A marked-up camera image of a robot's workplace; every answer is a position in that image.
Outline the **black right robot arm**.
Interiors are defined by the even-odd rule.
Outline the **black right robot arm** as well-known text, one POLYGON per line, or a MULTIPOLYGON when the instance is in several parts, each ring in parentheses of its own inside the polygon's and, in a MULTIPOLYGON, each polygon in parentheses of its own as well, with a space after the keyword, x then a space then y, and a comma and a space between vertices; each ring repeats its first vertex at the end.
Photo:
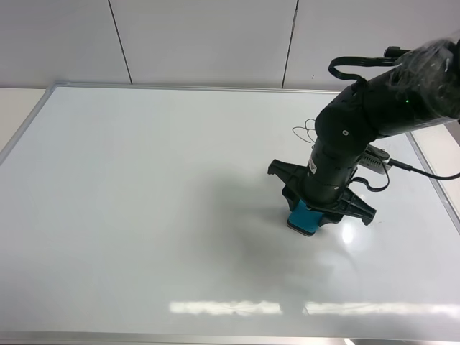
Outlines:
POLYGON ((357 168, 410 166, 384 156, 374 141, 459 119, 459 40, 441 38, 414 50, 389 47, 382 57, 338 57, 328 67, 349 85, 316 117, 307 165, 274 160, 268 173, 284 183, 287 224, 306 236, 350 216, 370 224, 376 211, 351 189, 357 168))

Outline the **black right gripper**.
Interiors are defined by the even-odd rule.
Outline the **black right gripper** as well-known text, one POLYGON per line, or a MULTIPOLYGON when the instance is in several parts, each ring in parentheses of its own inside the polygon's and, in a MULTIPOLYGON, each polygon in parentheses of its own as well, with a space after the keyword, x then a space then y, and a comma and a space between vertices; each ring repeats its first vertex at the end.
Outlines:
POLYGON ((267 173, 284 182, 282 195, 291 212, 303 201, 307 209, 323 213, 318 227, 338 224, 344 216, 357 218, 364 225, 374 219, 376 210, 351 191, 346 180, 338 183, 320 180, 320 169, 312 160, 306 166, 273 160, 267 173))

